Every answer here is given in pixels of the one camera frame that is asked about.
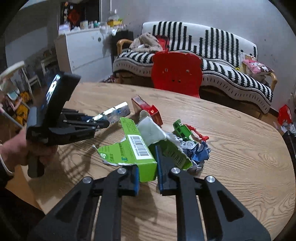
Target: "human hand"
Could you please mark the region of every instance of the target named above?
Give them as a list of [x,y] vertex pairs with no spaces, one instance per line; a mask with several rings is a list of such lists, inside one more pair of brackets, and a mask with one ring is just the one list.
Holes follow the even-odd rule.
[[27,165],[27,155],[31,152],[38,156],[42,164],[47,165],[57,152],[57,146],[46,146],[41,143],[32,143],[26,140],[26,129],[23,128],[18,135],[0,146],[0,154],[10,171],[17,165]]

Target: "wooden table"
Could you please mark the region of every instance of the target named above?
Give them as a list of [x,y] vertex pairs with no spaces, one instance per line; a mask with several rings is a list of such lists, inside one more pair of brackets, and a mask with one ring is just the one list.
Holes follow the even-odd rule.
[[[236,110],[190,96],[132,85],[79,84],[66,108],[88,115],[140,95],[160,111],[166,131],[181,118],[207,135],[212,152],[200,175],[215,176],[268,229],[274,239],[290,219],[295,205],[295,176],[287,147],[274,127]],[[60,146],[43,177],[26,179],[45,213],[84,176],[105,177],[116,167],[102,163],[91,148],[119,142],[118,124],[94,139]],[[142,183],[137,197],[123,197],[122,240],[176,240],[176,204],[156,193],[156,181]]]

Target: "white barcode label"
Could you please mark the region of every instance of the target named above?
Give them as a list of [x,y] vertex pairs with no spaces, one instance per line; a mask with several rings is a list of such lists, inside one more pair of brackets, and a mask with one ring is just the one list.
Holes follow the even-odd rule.
[[140,135],[127,136],[137,160],[152,159],[152,156]]

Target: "plastic bag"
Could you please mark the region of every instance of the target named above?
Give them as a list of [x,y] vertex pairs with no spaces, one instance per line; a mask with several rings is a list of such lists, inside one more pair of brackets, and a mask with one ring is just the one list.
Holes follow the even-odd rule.
[[286,122],[287,124],[292,123],[291,111],[286,104],[279,109],[278,122],[281,126],[283,125],[284,122]]

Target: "pink pillow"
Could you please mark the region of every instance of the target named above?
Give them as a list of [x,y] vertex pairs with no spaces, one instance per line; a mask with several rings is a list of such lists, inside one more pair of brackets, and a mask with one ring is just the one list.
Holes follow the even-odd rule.
[[253,74],[267,75],[274,72],[271,68],[254,60],[244,59],[243,63],[252,71]]

